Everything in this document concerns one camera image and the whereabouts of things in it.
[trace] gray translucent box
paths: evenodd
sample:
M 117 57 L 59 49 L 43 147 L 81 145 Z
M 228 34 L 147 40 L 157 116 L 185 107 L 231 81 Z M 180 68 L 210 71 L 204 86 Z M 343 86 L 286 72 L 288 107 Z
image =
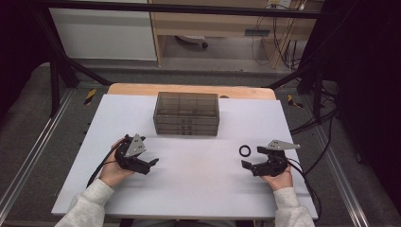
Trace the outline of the gray translucent box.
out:
M 160 92 L 153 121 L 158 134 L 218 135 L 218 94 Z

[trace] sweater sleeve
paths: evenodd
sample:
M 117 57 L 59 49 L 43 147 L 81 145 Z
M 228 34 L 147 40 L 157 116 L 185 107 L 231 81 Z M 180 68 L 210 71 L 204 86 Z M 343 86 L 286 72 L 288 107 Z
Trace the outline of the sweater sleeve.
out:
M 56 226 L 103 226 L 104 205 L 114 190 L 96 179 L 71 203 L 68 213 Z
M 274 197 L 278 207 L 275 217 L 275 225 L 277 227 L 315 226 L 309 211 L 298 202 L 293 187 L 286 187 L 274 191 Z

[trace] black rubber ring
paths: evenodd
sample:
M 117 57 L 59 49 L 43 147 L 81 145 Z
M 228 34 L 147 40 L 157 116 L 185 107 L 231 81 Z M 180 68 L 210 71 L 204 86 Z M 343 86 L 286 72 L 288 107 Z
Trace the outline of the black rubber ring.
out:
M 243 148 L 247 148 L 248 151 L 249 151 L 249 153 L 247 153 L 247 154 L 242 153 L 242 149 L 243 149 Z M 248 145 L 242 145 L 241 147 L 239 147 L 239 154 L 240 154 L 242 157 L 248 157 L 248 156 L 251 155 L 251 148 L 250 148 Z

